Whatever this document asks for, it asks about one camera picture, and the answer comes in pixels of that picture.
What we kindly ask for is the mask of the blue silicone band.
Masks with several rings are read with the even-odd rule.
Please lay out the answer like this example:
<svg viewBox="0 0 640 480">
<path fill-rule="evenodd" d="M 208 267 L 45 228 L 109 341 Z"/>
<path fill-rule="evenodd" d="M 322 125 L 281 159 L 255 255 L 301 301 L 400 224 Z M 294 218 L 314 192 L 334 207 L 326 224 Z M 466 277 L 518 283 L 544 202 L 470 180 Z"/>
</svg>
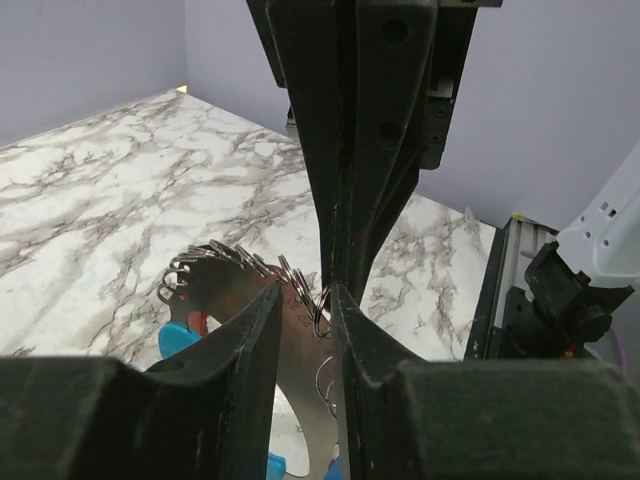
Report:
<svg viewBox="0 0 640 480">
<path fill-rule="evenodd" d="M 187 324 L 171 321 L 160 328 L 157 338 L 160 356 L 167 359 L 198 342 L 202 335 Z"/>
</svg>

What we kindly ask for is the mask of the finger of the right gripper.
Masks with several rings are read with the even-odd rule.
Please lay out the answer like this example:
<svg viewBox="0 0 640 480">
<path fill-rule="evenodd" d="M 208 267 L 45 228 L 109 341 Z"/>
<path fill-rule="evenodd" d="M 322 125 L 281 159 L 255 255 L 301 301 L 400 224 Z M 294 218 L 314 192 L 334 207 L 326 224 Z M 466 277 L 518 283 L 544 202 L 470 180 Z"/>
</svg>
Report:
<svg viewBox="0 0 640 480">
<path fill-rule="evenodd" d="M 436 1 L 357 1 L 352 34 L 345 169 L 337 216 L 337 280 L 364 291 L 375 230 L 429 57 Z"/>
<path fill-rule="evenodd" d="M 322 282 L 352 283 L 356 126 L 353 1 L 266 6 L 316 208 Z"/>
</svg>

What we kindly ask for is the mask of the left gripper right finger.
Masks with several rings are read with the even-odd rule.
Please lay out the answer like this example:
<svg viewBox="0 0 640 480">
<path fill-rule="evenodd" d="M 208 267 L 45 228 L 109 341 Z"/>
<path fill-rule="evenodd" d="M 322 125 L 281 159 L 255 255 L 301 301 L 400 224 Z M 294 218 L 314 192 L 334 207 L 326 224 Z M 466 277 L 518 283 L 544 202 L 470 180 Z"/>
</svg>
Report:
<svg viewBox="0 0 640 480">
<path fill-rule="evenodd" d="M 594 360 L 428 362 L 331 289 L 346 479 L 635 479 L 639 397 Z"/>
</svg>

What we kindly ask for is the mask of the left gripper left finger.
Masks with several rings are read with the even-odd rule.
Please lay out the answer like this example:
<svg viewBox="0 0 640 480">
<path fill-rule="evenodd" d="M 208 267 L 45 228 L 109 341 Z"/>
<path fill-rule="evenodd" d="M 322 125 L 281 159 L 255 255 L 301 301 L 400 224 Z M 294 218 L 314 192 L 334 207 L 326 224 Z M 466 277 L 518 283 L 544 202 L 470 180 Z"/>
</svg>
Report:
<svg viewBox="0 0 640 480">
<path fill-rule="evenodd" d="M 138 371 L 113 357 L 1 361 L 5 479 L 263 479 L 283 296 Z"/>
</svg>

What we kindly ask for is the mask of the blue key tag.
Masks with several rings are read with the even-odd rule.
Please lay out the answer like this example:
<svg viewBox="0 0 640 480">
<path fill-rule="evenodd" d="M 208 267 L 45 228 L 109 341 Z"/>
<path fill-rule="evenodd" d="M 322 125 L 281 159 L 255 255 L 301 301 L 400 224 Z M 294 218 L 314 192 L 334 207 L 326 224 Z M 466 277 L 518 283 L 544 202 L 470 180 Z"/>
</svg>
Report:
<svg viewBox="0 0 640 480">
<path fill-rule="evenodd" d="M 268 453 L 267 457 L 267 480 L 282 480 L 286 473 L 286 459 L 282 456 Z M 342 480 L 341 458 L 337 456 L 329 464 L 328 470 L 323 477 L 324 480 Z"/>
</svg>

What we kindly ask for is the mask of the black mounting base plate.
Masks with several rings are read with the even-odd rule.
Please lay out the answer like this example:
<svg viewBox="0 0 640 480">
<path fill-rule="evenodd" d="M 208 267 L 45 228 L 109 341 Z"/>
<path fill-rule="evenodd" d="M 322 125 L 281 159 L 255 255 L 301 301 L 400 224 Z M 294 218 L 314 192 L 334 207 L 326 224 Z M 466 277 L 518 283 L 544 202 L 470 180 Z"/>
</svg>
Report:
<svg viewBox="0 0 640 480">
<path fill-rule="evenodd" d="M 513 286 L 502 313 L 497 310 L 500 265 L 506 226 L 496 233 L 464 358 L 558 359 L 575 356 L 583 347 L 575 325 L 582 285 L 550 240 L 525 271 L 527 292 Z"/>
</svg>

